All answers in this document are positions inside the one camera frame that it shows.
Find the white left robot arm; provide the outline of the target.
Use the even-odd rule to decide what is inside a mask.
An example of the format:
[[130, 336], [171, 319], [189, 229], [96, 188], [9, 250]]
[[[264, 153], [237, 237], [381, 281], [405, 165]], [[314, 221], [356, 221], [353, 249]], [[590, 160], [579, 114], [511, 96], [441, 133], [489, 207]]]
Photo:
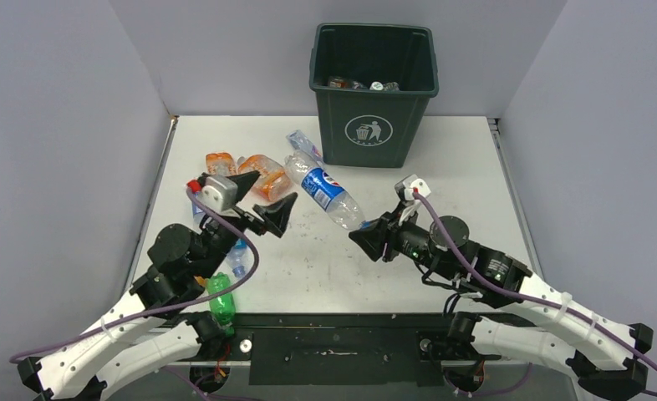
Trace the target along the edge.
[[211, 295], [213, 277], [237, 241], [249, 233], [282, 236], [296, 193], [245, 211], [239, 202], [258, 180], [256, 171], [229, 177], [201, 175], [186, 184], [189, 200], [206, 215], [193, 230], [165, 226], [147, 254], [150, 266], [118, 302], [76, 338], [17, 354], [11, 361], [38, 400], [106, 400], [164, 366], [222, 351], [226, 327], [191, 306]]

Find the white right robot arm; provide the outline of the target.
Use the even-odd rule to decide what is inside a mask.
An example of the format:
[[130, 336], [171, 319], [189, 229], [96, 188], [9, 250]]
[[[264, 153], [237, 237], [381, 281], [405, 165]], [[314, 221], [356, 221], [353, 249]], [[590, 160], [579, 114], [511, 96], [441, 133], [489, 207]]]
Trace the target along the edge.
[[629, 400], [646, 390], [653, 332], [642, 323], [623, 324], [575, 302], [508, 254], [471, 240], [466, 223], [434, 216], [417, 224], [416, 202], [349, 233], [372, 261], [406, 256], [438, 276], [440, 286], [527, 321], [526, 327], [496, 322], [473, 312], [450, 320], [446, 343], [458, 358], [501, 356], [563, 373], [592, 395]]

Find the Pepsi bottle blue label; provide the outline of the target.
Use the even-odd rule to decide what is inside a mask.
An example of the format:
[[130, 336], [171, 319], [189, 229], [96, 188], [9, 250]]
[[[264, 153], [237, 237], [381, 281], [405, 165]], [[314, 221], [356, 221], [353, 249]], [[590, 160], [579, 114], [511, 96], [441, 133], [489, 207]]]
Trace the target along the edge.
[[309, 154], [295, 150], [287, 155], [284, 170], [333, 223], [347, 231], [364, 226], [366, 220], [358, 202]]

